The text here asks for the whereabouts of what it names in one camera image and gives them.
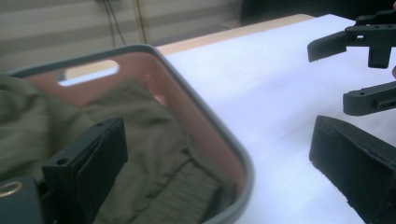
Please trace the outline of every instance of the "black clamp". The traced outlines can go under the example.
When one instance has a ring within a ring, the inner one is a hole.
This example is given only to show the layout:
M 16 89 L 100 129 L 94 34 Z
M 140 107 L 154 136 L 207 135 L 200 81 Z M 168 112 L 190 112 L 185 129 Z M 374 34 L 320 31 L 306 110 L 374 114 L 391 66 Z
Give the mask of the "black clamp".
M 309 62 L 345 52 L 347 47 L 369 47 L 368 66 L 388 68 L 391 48 L 396 47 L 396 11 L 360 16 L 345 31 L 311 42 Z M 396 108 L 396 82 L 344 94 L 344 112 L 348 115 L 362 116 L 392 108 Z

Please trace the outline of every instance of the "folded garment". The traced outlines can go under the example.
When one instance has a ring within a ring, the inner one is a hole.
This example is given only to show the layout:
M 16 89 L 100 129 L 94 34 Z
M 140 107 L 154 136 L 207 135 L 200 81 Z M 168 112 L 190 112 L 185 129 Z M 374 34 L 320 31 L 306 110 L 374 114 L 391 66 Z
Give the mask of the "folded garment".
M 0 75 L 0 181 L 40 179 L 43 162 L 92 125 L 73 106 L 25 80 Z
M 200 223 L 232 203 L 233 182 L 137 81 L 78 110 L 24 80 L 0 78 L 1 180 L 39 178 L 41 164 L 95 122 L 122 117 L 129 160 L 95 223 Z

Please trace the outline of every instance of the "cable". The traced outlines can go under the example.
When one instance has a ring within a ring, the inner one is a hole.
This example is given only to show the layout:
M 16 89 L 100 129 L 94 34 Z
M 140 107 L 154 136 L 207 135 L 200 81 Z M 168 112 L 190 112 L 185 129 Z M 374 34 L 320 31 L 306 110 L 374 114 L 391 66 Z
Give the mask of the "cable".
M 111 43 L 113 44 L 113 48 L 116 47 L 116 38 L 114 36 L 114 31 L 113 31 L 113 22 L 111 21 L 111 16 L 110 16 L 110 11 L 107 7 L 106 0 L 104 0 L 105 3 L 105 9 L 106 9 L 106 14 L 108 18 L 108 25 L 110 27 L 110 33 L 111 33 Z
M 122 33 L 121 33 L 121 30 L 120 30 L 120 27 L 119 27 L 119 22 L 117 21 L 116 14 L 115 14 L 114 11 L 113 11 L 113 7 L 111 6 L 111 4 L 110 4 L 110 2 L 109 2 L 108 0 L 105 0 L 105 4 L 107 4 L 108 8 L 110 9 L 111 15 L 113 16 L 114 22 L 116 23 L 117 32 L 118 32 L 119 35 L 120 35 L 120 38 L 121 38 L 121 40 L 122 40 L 122 43 L 123 43 L 124 45 L 126 45 L 125 39 L 124 39 L 124 37 L 123 37 L 123 35 L 122 35 Z

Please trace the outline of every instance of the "white tabletop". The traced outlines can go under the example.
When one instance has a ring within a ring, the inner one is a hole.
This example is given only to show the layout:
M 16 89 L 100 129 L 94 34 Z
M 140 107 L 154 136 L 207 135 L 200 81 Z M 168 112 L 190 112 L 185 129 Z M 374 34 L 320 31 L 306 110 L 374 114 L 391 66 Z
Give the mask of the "white tabletop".
M 317 115 L 342 119 L 396 146 L 396 110 L 343 113 L 343 94 L 393 81 L 367 67 L 367 48 L 309 63 L 306 46 L 354 21 L 332 15 L 244 35 L 166 58 L 242 143 L 255 184 L 238 223 L 363 223 L 308 159 Z

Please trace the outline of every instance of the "bin rim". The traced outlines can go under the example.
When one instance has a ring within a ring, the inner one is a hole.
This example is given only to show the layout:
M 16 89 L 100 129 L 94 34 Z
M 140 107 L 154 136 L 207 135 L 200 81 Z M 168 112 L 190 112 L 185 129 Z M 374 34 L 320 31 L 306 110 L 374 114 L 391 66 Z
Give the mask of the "bin rim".
M 121 54 L 143 52 L 150 54 L 160 60 L 165 68 L 170 71 L 177 84 L 183 89 L 184 92 L 192 99 L 198 109 L 203 113 L 206 119 L 213 125 L 215 130 L 224 139 L 224 141 L 231 147 L 231 150 L 235 156 L 240 160 L 246 175 L 245 185 L 239 195 L 239 197 L 223 212 L 215 215 L 209 220 L 205 221 L 205 224 L 215 223 L 233 223 L 240 218 L 248 206 L 251 192 L 253 191 L 254 185 L 254 169 L 251 162 L 251 158 L 248 155 L 245 148 L 239 143 L 239 141 L 231 134 L 231 132 L 225 127 L 218 116 L 212 111 L 212 109 L 204 102 L 204 100 L 196 93 L 196 91 L 188 84 L 183 76 L 176 70 L 176 68 L 170 64 L 167 59 L 151 45 L 137 44 L 118 47 L 105 51 L 88 54 L 85 56 L 55 61 L 52 63 L 43 63 L 39 65 L 25 66 L 20 69 L 13 69 L 6 72 L 6 75 L 18 78 L 31 77 L 36 74 L 49 72 L 52 70 L 81 65 L 83 63 L 91 63 L 93 61 L 104 60 L 109 57 L 119 56 Z

